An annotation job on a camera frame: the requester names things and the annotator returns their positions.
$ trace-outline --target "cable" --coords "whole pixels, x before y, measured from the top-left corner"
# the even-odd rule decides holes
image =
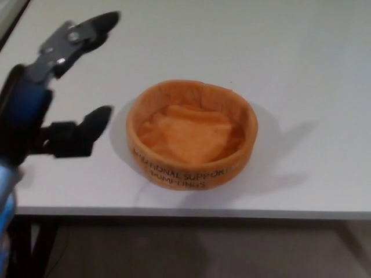
[[[68,246],[68,242],[70,241],[70,233],[71,233],[71,230],[70,230],[70,227],[68,227],[68,232],[67,232],[67,238],[66,238],[66,243],[64,244],[64,247],[62,249],[62,252],[61,254],[59,255],[57,261],[54,263],[54,265],[51,267],[51,269],[48,271],[48,273],[45,275],[45,278],[49,278],[49,276],[52,274],[53,270],[56,268],[56,266],[58,265],[58,263],[60,262],[60,260],[62,259],[66,249],[67,249],[67,246]]]

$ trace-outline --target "table surface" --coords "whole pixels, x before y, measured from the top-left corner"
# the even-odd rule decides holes
[[[371,1],[33,0],[0,54],[32,62],[65,20],[120,10],[108,42],[52,83],[46,124],[115,106],[91,158],[34,156],[20,214],[371,218]],[[146,88],[194,79],[235,90],[260,130],[251,161],[204,192],[150,183],[126,149],[125,115]]]

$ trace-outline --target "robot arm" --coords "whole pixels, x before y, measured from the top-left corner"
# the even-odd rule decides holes
[[[31,154],[56,158],[90,156],[111,115],[100,107],[78,125],[52,123],[42,127],[53,99],[48,88],[52,78],[61,78],[85,53],[101,46],[119,21],[119,12],[102,14],[76,25],[66,21],[40,47],[30,65],[17,65],[0,93],[0,240],[13,218],[16,201],[12,193],[20,181],[19,166]],[[6,256],[0,253],[0,271]]]

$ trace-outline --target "floor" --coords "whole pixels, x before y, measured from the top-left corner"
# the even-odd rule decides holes
[[[349,229],[61,227],[49,278],[366,278],[371,222]]]

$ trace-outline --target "bowl rim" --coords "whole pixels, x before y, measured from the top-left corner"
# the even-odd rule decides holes
[[[142,141],[139,139],[139,137],[137,136],[137,134],[136,134],[136,132],[134,131],[134,128],[133,128],[132,118],[134,117],[134,113],[136,112],[136,108],[139,105],[140,100],[142,98],[144,98],[147,94],[150,94],[152,92],[152,90],[154,88],[156,88],[157,86],[164,85],[164,84],[170,83],[170,82],[184,82],[184,83],[195,82],[195,83],[200,83],[200,84],[203,84],[203,85],[218,87],[220,89],[223,89],[226,93],[232,94],[233,96],[238,97],[240,99],[240,101],[246,105],[246,109],[248,110],[248,115],[250,116],[249,117],[249,125],[252,125],[251,128],[252,128],[252,131],[253,131],[252,136],[246,138],[245,142],[243,143],[242,148],[240,148],[236,152],[232,153],[231,155],[229,155],[225,158],[219,159],[217,161],[207,162],[207,163],[203,163],[203,164],[190,165],[190,164],[186,164],[186,163],[175,162],[174,160],[164,158],[163,156],[157,154],[151,148],[144,145],[142,143]],[[130,108],[130,111],[129,111],[127,117],[126,117],[127,136],[130,137],[130,139],[143,150],[142,155],[146,156],[146,158],[148,160],[156,160],[156,161],[164,164],[164,166],[171,166],[173,168],[182,169],[184,171],[215,170],[215,169],[219,169],[220,166],[227,165],[228,162],[231,161],[231,160],[236,161],[236,160],[246,156],[246,153],[249,153],[249,150],[252,151],[251,149],[253,148],[254,142],[257,138],[258,128],[259,128],[259,124],[258,124],[258,121],[257,121],[255,111],[253,110],[252,106],[243,97],[241,97],[239,94],[237,94],[233,90],[226,89],[226,88],[221,87],[221,86],[216,86],[216,85],[213,85],[213,84],[208,84],[208,83],[203,83],[203,82],[193,81],[193,80],[188,80],[188,79],[171,79],[171,80],[159,82],[159,83],[154,84],[154,85],[150,86],[149,88],[145,89],[145,91],[143,91],[142,94],[140,94],[135,99],[135,101],[134,101],[132,107]]]

